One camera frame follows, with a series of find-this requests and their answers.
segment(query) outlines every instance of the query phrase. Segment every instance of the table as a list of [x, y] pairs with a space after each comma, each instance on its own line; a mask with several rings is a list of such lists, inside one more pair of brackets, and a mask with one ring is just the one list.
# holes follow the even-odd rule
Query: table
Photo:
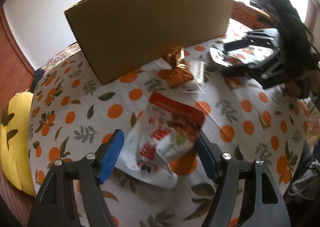
[[[230, 19], [225, 36], [186, 48], [188, 60], [206, 60], [211, 46], [240, 39], [249, 30]], [[250, 47], [232, 52], [244, 62], [262, 60], [268, 49]], [[255, 80], [223, 78], [205, 72], [198, 94], [169, 90], [162, 59], [125, 74], [102, 86], [81, 50], [61, 62], [38, 83], [29, 121], [30, 167], [36, 192], [50, 165], [58, 158], [79, 160], [95, 152], [120, 128], [128, 134], [145, 109], [152, 91], [195, 106], [206, 114], [204, 133], [223, 152], [254, 161], [263, 159], [283, 194], [300, 160], [307, 113], [303, 102], [289, 97], [281, 86], [262, 90]], [[107, 101], [103, 94], [115, 92]], [[111, 214], [119, 226], [201, 226], [216, 186], [206, 177], [198, 157], [193, 169], [182, 170], [173, 190], [142, 183], [115, 169], [101, 186]], [[237, 222], [243, 194], [239, 183], [230, 226]], [[81, 224], [89, 226], [77, 181], [74, 181]]]

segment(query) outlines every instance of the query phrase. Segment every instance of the gold foil wrapper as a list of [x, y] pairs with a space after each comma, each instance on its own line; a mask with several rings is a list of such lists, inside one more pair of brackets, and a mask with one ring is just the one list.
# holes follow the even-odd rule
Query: gold foil wrapper
[[173, 48], [164, 59], [172, 67], [172, 73], [169, 76], [168, 86], [173, 87], [175, 85], [183, 84], [185, 82], [193, 80], [193, 75], [188, 69], [188, 66], [184, 62], [184, 48], [183, 46], [177, 46]]

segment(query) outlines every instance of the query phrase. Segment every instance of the cardboard panel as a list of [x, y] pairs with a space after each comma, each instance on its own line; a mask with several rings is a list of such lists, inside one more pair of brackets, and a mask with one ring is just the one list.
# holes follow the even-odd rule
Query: cardboard panel
[[65, 11], [102, 84], [185, 47], [224, 35], [232, 0], [83, 0]]

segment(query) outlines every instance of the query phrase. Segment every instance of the yellow cushion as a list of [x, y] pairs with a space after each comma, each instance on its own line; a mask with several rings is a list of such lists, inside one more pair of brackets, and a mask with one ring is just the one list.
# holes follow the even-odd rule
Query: yellow cushion
[[0, 125], [0, 160], [4, 175], [19, 190], [36, 196], [28, 155], [28, 126], [33, 94], [14, 96], [8, 113], [2, 113]]

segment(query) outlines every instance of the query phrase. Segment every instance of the wooden furniture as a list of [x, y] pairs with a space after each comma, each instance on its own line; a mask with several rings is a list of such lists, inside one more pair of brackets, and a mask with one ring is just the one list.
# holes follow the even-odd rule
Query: wooden furniture
[[231, 18], [253, 30], [273, 27], [271, 18], [266, 12], [238, 0], [233, 0]]

